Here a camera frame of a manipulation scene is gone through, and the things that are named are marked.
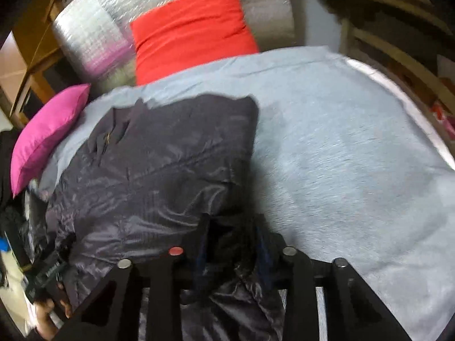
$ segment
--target bed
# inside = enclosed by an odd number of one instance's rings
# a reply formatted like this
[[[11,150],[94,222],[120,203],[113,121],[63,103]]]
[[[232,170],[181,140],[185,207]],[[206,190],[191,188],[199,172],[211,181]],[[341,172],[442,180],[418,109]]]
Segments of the bed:
[[[112,107],[142,99],[159,109],[202,93],[250,95],[258,105],[249,178],[270,228],[312,258],[347,258],[412,340],[436,340],[455,312],[454,160],[394,82],[324,47],[216,61],[116,88],[85,108],[38,188],[50,200],[48,229],[60,239],[75,230],[82,242],[64,279],[72,305],[122,254],[90,249],[97,239],[83,243],[87,228],[62,221],[68,212],[55,195],[77,196],[68,181],[78,150]]]

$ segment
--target pink object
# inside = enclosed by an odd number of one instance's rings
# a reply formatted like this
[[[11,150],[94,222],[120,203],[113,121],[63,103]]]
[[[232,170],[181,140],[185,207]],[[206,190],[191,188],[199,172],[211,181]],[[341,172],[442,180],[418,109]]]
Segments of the pink object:
[[[11,159],[13,196],[43,170],[51,152],[87,104],[89,90],[89,84],[68,87],[51,98],[26,125]]]

